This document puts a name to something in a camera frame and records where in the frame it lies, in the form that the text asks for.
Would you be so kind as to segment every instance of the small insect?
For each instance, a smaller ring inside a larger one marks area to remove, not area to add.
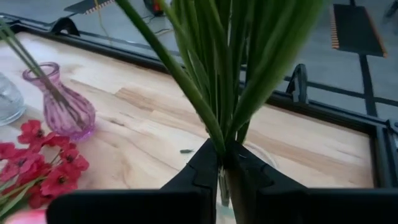
[[[181,150],[180,150],[180,153],[181,153],[181,154],[188,154],[188,153],[191,153],[191,152],[193,152],[192,149],[181,149]]]

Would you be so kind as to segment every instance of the red flower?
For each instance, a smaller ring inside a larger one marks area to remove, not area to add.
[[[16,184],[24,185],[40,176],[45,177],[50,170],[51,164],[45,163],[43,160],[36,161],[27,172],[18,176]]]
[[[33,153],[39,153],[42,150],[42,146],[40,144],[30,144],[28,150],[32,151]]]
[[[77,179],[80,171],[69,164],[61,164],[52,170],[42,182],[43,195],[58,196],[77,189]]]
[[[46,142],[47,145],[54,147],[54,146],[59,146],[63,147],[67,144],[69,144],[70,138],[66,136],[54,136],[52,139],[48,140]]]
[[[62,157],[62,154],[64,152],[67,152],[69,150],[74,150],[74,149],[76,149],[76,144],[75,143],[69,142],[68,144],[64,144],[62,146],[61,157]]]
[[[15,156],[16,150],[14,143],[5,142],[0,143],[0,160],[2,159],[10,159]]]
[[[39,185],[34,185],[27,191],[29,196],[29,206],[33,209],[38,209],[41,206],[50,203],[55,197],[53,195],[42,195]]]
[[[70,149],[63,152],[61,154],[61,160],[66,164],[70,164],[79,171],[87,170],[89,166],[87,160],[82,155],[79,155],[79,151],[76,149]]]
[[[0,180],[5,182],[18,174],[24,174],[30,170],[32,165],[37,161],[44,161],[44,156],[33,154],[28,149],[16,150],[14,157],[10,158],[0,172]]]
[[[42,147],[47,141],[55,136],[55,133],[45,135],[40,121],[28,120],[21,126],[22,134],[18,136],[18,142]]]

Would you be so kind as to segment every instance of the gray floor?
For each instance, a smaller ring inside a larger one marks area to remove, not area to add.
[[[70,12],[63,9],[79,0],[0,0],[0,12],[25,17],[45,23],[50,23],[62,16],[69,16]],[[177,51],[174,33],[171,30],[170,22],[164,17],[152,18],[148,10],[140,0],[132,0],[133,6],[139,11],[142,17],[154,32],[163,30],[158,34],[160,41],[170,50]],[[348,0],[333,0],[333,3],[348,4]],[[398,17],[387,25],[382,24],[382,15],[392,0],[356,0],[357,5],[365,6],[379,31],[388,58],[368,56],[369,69],[373,81],[375,96],[398,101]],[[358,55],[348,52],[341,52],[331,48],[330,40],[330,13],[329,6],[325,6],[318,24],[314,28],[305,47],[300,52],[295,63],[304,63],[307,66],[308,80],[335,86],[345,90],[363,93],[363,81]],[[144,38],[136,28],[128,21],[126,16],[115,4],[109,4],[100,10],[103,18],[103,26],[110,37],[121,39],[126,43],[110,43],[109,40],[98,39],[88,35],[83,38],[111,44],[127,50],[142,54],[155,56],[150,48],[142,48],[131,45],[146,44]],[[71,16],[77,28],[92,34],[106,35],[100,26],[98,12],[89,15],[77,14]],[[278,90],[285,90],[287,82],[281,83]],[[338,106],[358,113],[366,113],[365,102],[362,98],[346,96],[339,93],[332,93],[316,88],[308,89],[308,97],[322,103]],[[398,108],[382,103],[377,103],[377,112],[380,118],[398,119]]]

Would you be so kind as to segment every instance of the glass vase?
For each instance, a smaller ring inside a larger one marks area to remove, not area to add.
[[[18,119],[25,111],[24,99],[17,87],[0,73],[0,126]]]
[[[43,93],[44,118],[49,128],[73,141],[87,138],[94,131],[94,106],[77,92],[66,87],[60,80],[60,67],[53,62],[41,63],[40,68],[52,84],[47,88],[43,78],[37,78],[31,70],[23,78],[37,86]]]

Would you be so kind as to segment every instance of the light wood surface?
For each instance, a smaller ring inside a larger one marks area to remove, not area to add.
[[[30,34],[18,38],[38,62],[57,62],[66,86],[96,108],[96,131],[78,143],[90,168],[81,189],[151,189],[176,175],[207,134],[171,76]],[[0,42],[0,70],[25,97],[25,115],[0,127],[15,141],[28,119],[43,120],[42,94],[21,78],[25,65]],[[372,187],[369,138],[271,106],[253,117],[246,147],[308,187]],[[219,223],[231,217],[219,217]]]

